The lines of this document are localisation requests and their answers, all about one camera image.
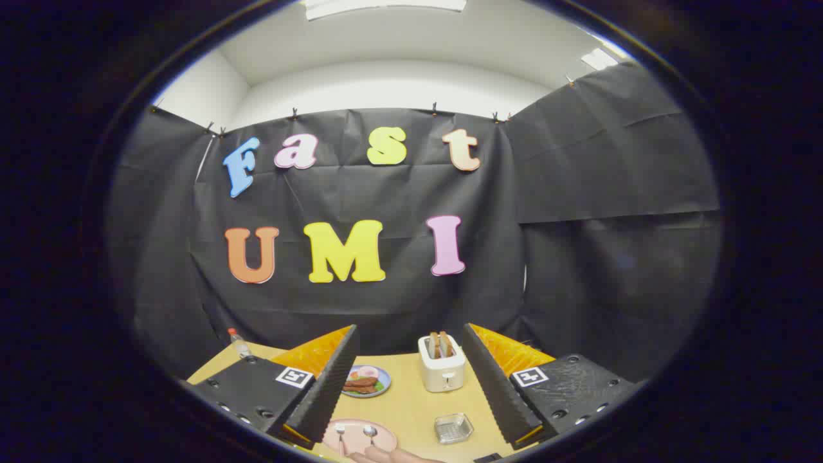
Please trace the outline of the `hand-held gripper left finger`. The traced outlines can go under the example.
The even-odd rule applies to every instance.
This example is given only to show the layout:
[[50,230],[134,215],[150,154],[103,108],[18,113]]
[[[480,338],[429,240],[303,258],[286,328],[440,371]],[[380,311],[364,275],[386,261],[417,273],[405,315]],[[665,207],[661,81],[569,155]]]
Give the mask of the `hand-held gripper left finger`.
[[188,389],[241,425],[312,450],[358,354],[359,329],[348,325],[270,359],[247,356]]

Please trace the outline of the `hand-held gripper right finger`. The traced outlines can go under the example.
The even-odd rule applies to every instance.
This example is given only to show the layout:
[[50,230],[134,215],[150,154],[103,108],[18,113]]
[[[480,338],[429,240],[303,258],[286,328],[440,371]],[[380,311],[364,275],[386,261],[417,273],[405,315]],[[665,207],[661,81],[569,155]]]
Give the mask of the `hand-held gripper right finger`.
[[638,390],[581,354],[554,358],[475,323],[464,325],[462,351],[514,450],[586,424]]

